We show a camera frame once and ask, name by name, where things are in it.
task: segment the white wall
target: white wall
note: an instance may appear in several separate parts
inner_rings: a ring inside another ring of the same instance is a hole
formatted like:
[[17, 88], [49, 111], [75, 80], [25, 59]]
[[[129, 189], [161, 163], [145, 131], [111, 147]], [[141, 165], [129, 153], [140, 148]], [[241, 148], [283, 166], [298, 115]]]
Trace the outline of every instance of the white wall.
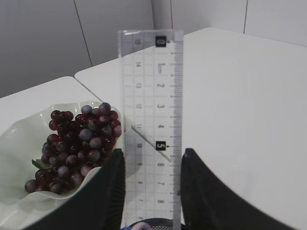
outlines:
[[307, 0], [249, 0], [245, 32], [307, 46]]
[[205, 27], [216, 27], [307, 46], [307, 0], [152, 2], [156, 29], [172, 24], [175, 29], [191, 33]]

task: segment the black number label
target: black number label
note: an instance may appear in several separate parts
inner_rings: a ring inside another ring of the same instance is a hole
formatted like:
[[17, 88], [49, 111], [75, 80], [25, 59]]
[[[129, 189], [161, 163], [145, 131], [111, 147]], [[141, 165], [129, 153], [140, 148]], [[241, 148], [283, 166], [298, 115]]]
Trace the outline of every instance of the black number label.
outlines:
[[165, 141], [156, 141], [155, 142], [155, 150], [160, 150], [160, 151], [166, 150], [166, 142]]

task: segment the purple grape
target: purple grape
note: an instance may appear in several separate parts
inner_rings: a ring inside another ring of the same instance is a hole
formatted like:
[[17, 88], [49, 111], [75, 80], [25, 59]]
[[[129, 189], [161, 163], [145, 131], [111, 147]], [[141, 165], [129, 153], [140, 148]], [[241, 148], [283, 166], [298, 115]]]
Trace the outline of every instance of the purple grape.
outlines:
[[93, 149], [88, 152], [87, 158], [91, 162], [96, 162], [100, 158], [100, 152], [96, 149]]
[[67, 178], [70, 174], [69, 167], [62, 165], [58, 168], [58, 176], [61, 178]]
[[40, 169], [35, 173], [35, 179], [40, 185], [47, 185], [51, 181], [52, 175], [47, 170]]
[[102, 116], [99, 117], [99, 121], [102, 124], [106, 125], [106, 124], [108, 124], [110, 122], [110, 117], [107, 116], [107, 115], [102, 115]]
[[102, 142], [100, 138], [92, 138], [90, 140], [90, 147], [96, 150], [101, 149], [102, 147]]
[[60, 152], [58, 155], [58, 161], [60, 164], [65, 164], [67, 158], [68, 158], [67, 152]]
[[68, 150], [69, 146], [65, 141], [59, 141], [56, 145], [57, 151], [65, 152]]
[[50, 186], [50, 191], [60, 195], [63, 192], [63, 186], [60, 183], [54, 183]]
[[51, 149], [50, 145], [45, 145], [42, 147], [42, 154], [46, 157], [50, 157], [53, 154], [53, 151]]
[[99, 106], [100, 115], [108, 115], [110, 111], [111, 111], [111, 106], [109, 103], [104, 102]]
[[72, 144], [71, 149], [69, 150], [70, 154], [77, 154], [80, 151], [80, 144]]
[[26, 190], [26, 192], [28, 193], [33, 193], [36, 191], [36, 189], [38, 188], [39, 184], [36, 180], [29, 180], [25, 183], [24, 185], [24, 189]]
[[113, 129], [113, 136], [116, 138], [120, 137], [121, 135], [121, 126], [115, 126]]
[[111, 120], [117, 120], [118, 119], [118, 114], [117, 114], [116, 111], [114, 111], [114, 110], [110, 111], [110, 119]]
[[79, 138], [85, 141], [89, 141], [92, 138], [92, 136], [93, 136], [93, 132], [89, 130], [88, 128], [81, 130], [79, 134]]
[[57, 156], [52, 155], [52, 156], [49, 158], [49, 164], [51, 164], [51, 165], [57, 165], [58, 163], [59, 163], [59, 160], [58, 160]]
[[58, 141], [59, 140], [59, 136], [58, 135], [56, 135], [56, 134], [50, 134], [48, 137], [47, 137], [47, 142], [49, 143], [49, 144], [52, 144], [53, 142], [55, 142], [55, 141]]
[[87, 104], [87, 105], [82, 106], [81, 113], [83, 115], [89, 115], [91, 112], [92, 112], [92, 107], [90, 105]]
[[100, 124], [96, 119], [90, 119], [88, 121], [88, 128], [92, 131], [98, 131], [100, 128]]
[[72, 132], [79, 132], [80, 131], [80, 123], [78, 121], [70, 121], [69, 123], [69, 129], [72, 131]]
[[99, 114], [99, 108], [94, 108], [94, 109], [92, 109], [92, 114], [95, 115], [95, 116], [98, 116], [98, 114]]
[[110, 126], [103, 127], [101, 133], [105, 137], [110, 137], [112, 136], [112, 128]]
[[41, 159], [41, 161], [42, 161], [44, 164], [49, 164], [49, 157], [48, 157], [48, 156], [42, 155], [40, 159]]
[[82, 184], [83, 176], [79, 172], [74, 172], [70, 177], [70, 181], [74, 186], [79, 186]]
[[66, 159], [66, 165], [70, 167], [76, 167], [79, 164], [79, 158], [76, 155], [70, 155]]
[[50, 117], [53, 121], [58, 121], [59, 120], [59, 115], [60, 115], [60, 111], [59, 110], [54, 110], [51, 112]]
[[89, 150], [90, 147], [90, 142], [89, 141], [82, 141], [82, 148], [84, 148], [85, 150]]
[[78, 158], [83, 163], [88, 161], [87, 154], [86, 154], [86, 152], [84, 150], [81, 150], [80, 152], [78, 152]]
[[49, 128], [51, 129], [51, 130], [57, 130], [58, 129], [58, 124], [55, 122], [55, 121], [50, 121], [49, 122]]
[[37, 189], [36, 189], [36, 192], [39, 192], [39, 191], [48, 191], [49, 188], [46, 186], [46, 185], [40, 185]]
[[93, 168], [94, 168], [93, 164], [88, 162], [81, 166], [80, 172], [82, 176], [86, 176]]

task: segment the grape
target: grape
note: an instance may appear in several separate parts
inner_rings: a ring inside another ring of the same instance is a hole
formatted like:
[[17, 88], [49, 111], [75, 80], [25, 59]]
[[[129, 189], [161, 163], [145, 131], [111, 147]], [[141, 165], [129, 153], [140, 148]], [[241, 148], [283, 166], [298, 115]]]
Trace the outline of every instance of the grape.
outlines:
[[114, 110], [110, 111], [110, 119], [111, 120], [117, 120], [118, 119], [118, 114], [117, 114], [116, 111], [114, 111]]
[[53, 155], [49, 158], [49, 163], [51, 165], [57, 165], [59, 163], [59, 160], [57, 158], [57, 156]]
[[88, 161], [87, 154], [84, 150], [81, 150], [80, 152], [78, 152], [78, 158], [83, 163]]
[[109, 103], [104, 102], [99, 106], [100, 115], [108, 115], [110, 113], [110, 110], [111, 106]]
[[101, 153], [101, 156], [102, 156], [102, 157], [108, 157], [108, 156], [111, 155], [112, 149], [102, 148], [102, 149], [100, 150], [100, 153]]
[[63, 186], [64, 186], [64, 188], [66, 188], [68, 190], [71, 190], [74, 187], [72, 181], [70, 181], [70, 180], [64, 181]]
[[58, 123], [61, 123], [61, 122], [67, 122], [68, 120], [67, 120], [67, 115], [65, 115], [65, 112], [61, 112], [60, 114], [59, 114], [59, 121], [58, 121]]
[[60, 113], [61, 112], [59, 110], [52, 111], [51, 114], [50, 114], [51, 119], [53, 121], [58, 121]]
[[89, 141], [92, 138], [92, 136], [93, 136], [93, 133], [88, 128], [81, 130], [81, 132], [79, 134], [79, 138], [81, 140], [85, 140], [85, 141]]
[[103, 115], [99, 117], [99, 121], [106, 125], [110, 122], [110, 118], [107, 115]]
[[50, 157], [53, 154], [53, 151], [51, 149], [50, 145], [45, 145], [42, 147], [42, 154], [46, 157]]
[[99, 114], [99, 109], [98, 109], [98, 108], [92, 109], [92, 114], [95, 115], [95, 116], [98, 116], [98, 114]]
[[81, 167], [81, 174], [82, 176], [86, 176], [90, 170], [92, 170], [94, 168], [93, 164], [92, 163], [86, 163], [84, 165], [82, 165]]
[[92, 131], [98, 131], [100, 128], [100, 124], [95, 119], [91, 119], [88, 121], [88, 128]]
[[50, 191], [60, 195], [63, 192], [63, 186], [60, 183], [54, 183], [50, 186]]
[[56, 134], [50, 134], [48, 137], [47, 137], [47, 142], [49, 144], [51, 144], [52, 142], [55, 142], [55, 141], [58, 141], [59, 140], [59, 136], [56, 135]]
[[49, 122], [49, 128], [51, 129], [51, 130], [57, 130], [58, 129], [58, 125], [57, 125], [57, 123], [55, 122], [55, 121], [50, 121]]
[[103, 127], [101, 133], [105, 137], [110, 137], [112, 136], [112, 128], [110, 126]]
[[49, 188], [45, 185], [40, 185], [39, 187], [37, 187], [36, 189], [36, 192], [39, 192], [39, 191], [48, 191]]
[[66, 152], [61, 152], [58, 155], [58, 161], [59, 161], [60, 164], [65, 164], [67, 158], [68, 158], [68, 153], [66, 153]]
[[58, 176], [61, 178], [67, 178], [69, 177], [69, 168], [66, 165], [62, 165], [58, 168]]
[[93, 149], [88, 152], [87, 158], [91, 162], [96, 162], [100, 158], [100, 152], [96, 149]]
[[51, 179], [52, 175], [45, 169], [40, 169], [35, 173], [35, 179], [40, 185], [47, 185]]
[[120, 126], [121, 123], [118, 120], [113, 120], [110, 125], [111, 125], [112, 128], [114, 128], [115, 126]]
[[58, 169], [59, 169], [59, 166], [54, 165], [54, 166], [50, 169], [51, 175], [52, 175], [52, 176], [58, 175]]
[[66, 111], [64, 112], [65, 113], [65, 116], [66, 116], [66, 120], [67, 121], [71, 121], [73, 119], [73, 114], [71, 111]]
[[70, 177], [70, 181], [74, 186], [79, 186], [82, 184], [83, 176], [79, 172], [74, 172]]
[[100, 138], [92, 138], [90, 140], [90, 147], [96, 150], [101, 149], [102, 147], [102, 142]]
[[67, 125], [63, 123], [58, 124], [57, 131], [59, 133], [65, 133], [67, 131]]
[[79, 144], [73, 144], [69, 151], [70, 154], [77, 154], [80, 150], [81, 146]]
[[90, 149], [90, 143], [88, 141], [82, 141], [82, 148], [84, 148], [85, 150]]
[[39, 184], [38, 184], [38, 182], [36, 180], [29, 180], [29, 181], [27, 181], [27, 183], [25, 183], [24, 189], [28, 193], [33, 193], [33, 192], [36, 191], [38, 186], [39, 186]]
[[96, 167], [101, 167], [101, 166], [103, 166], [103, 164], [104, 164], [104, 162], [105, 162], [105, 158], [99, 158], [98, 159], [98, 161], [96, 161], [95, 163], [93, 163], [93, 165], [94, 165], [94, 167], [96, 168]]
[[92, 107], [90, 105], [84, 105], [81, 108], [81, 113], [83, 115], [89, 115], [92, 112]]
[[70, 167], [76, 167], [79, 164], [79, 158], [76, 155], [70, 155], [66, 159], [66, 165]]
[[59, 152], [65, 152], [69, 148], [68, 144], [65, 141], [59, 141], [56, 145], [56, 149]]
[[80, 123], [78, 121], [70, 121], [69, 129], [72, 132], [79, 132], [80, 131]]
[[121, 126], [115, 126], [113, 129], [113, 136], [116, 138], [120, 137], [121, 135]]

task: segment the white table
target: white table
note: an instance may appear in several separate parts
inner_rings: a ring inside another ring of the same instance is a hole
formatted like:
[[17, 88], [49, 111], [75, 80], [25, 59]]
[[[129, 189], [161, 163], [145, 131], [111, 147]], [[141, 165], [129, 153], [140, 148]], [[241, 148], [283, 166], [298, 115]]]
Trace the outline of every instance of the white table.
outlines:
[[[73, 103], [95, 100], [88, 90], [72, 77], [62, 77], [33, 88], [9, 95], [0, 99], [0, 134], [14, 122], [33, 115], [53, 104]], [[12, 214], [0, 221], [0, 229], [21, 229], [33, 221], [40, 219], [51, 210], [25, 210], [10, 206], [1, 206], [12, 210]]]
[[[307, 48], [214, 28], [185, 36], [183, 148], [233, 191], [307, 230]], [[75, 78], [121, 108], [120, 64]]]

